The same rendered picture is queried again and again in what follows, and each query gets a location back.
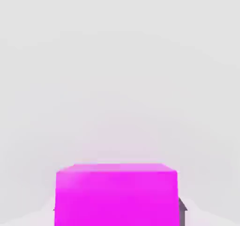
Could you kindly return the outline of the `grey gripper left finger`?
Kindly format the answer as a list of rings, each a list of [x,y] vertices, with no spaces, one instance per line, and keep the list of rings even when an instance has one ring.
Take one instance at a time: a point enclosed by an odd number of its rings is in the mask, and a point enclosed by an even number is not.
[[[29,214],[22,226],[54,226],[55,202],[48,202],[41,210]]]

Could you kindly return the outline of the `small magenta cube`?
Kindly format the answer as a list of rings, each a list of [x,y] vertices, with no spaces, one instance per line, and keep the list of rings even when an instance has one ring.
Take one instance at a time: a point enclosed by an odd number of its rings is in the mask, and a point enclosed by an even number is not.
[[[180,226],[177,172],[157,164],[75,164],[56,174],[54,226]]]

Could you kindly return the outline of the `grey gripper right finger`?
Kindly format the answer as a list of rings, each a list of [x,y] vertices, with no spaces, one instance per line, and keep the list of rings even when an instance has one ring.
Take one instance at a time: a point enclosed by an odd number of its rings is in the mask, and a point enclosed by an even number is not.
[[[180,226],[212,226],[206,214],[193,201],[179,198]]]

